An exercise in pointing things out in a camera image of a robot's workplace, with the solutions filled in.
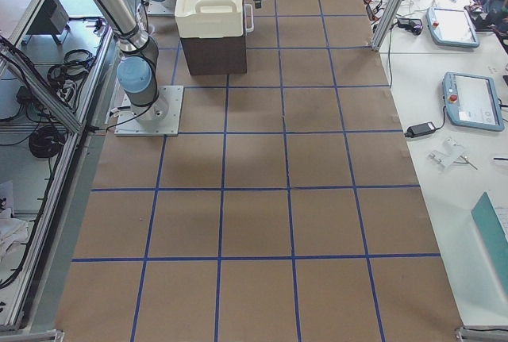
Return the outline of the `arm grey base plate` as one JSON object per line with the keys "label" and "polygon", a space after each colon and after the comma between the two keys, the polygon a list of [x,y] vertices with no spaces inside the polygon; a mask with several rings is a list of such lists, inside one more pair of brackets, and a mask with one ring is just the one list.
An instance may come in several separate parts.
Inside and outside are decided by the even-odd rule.
{"label": "arm grey base plate", "polygon": [[121,105],[128,106],[117,118],[120,125],[114,127],[116,136],[177,136],[181,109],[183,106],[183,86],[159,86],[159,97],[152,107],[139,117],[144,109],[131,106],[127,94],[123,94]]}
{"label": "arm grey base plate", "polygon": [[173,1],[164,1],[164,2],[156,2],[150,1],[147,6],[148,16],[169,16],[173,17],[175,15],[175,2]]}

